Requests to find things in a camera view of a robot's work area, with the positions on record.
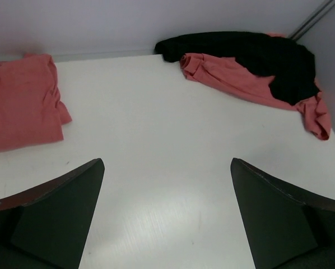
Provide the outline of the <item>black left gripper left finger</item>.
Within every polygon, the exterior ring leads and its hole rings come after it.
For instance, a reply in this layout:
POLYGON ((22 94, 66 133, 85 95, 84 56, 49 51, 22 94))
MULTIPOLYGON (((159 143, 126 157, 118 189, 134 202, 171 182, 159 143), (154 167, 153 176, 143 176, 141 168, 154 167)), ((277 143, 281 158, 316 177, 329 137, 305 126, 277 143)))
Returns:
POLYGON ((0 268, 79 268, 104 171, 93 159, 0 199, 0 268))

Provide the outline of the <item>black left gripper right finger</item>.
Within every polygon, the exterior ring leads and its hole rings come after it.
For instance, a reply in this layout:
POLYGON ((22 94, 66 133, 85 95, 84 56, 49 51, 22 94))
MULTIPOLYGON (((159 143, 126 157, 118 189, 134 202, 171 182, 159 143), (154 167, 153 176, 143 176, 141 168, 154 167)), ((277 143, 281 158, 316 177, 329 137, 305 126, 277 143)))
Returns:
POLYGON ((230 170, 256 268, 335 268, 335 200, 242 159, 230 170))

